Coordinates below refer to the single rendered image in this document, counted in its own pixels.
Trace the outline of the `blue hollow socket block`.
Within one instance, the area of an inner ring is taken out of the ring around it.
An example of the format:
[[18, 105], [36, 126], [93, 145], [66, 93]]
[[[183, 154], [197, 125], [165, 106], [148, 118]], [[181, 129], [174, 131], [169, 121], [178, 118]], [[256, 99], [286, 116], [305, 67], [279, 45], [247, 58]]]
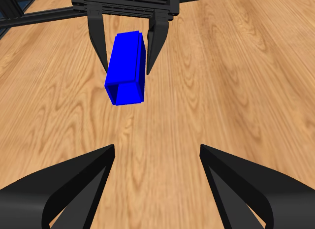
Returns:
[[146, 49], [139, 31], [116, 35], [104, 87], [113, 105], [144, 101]]

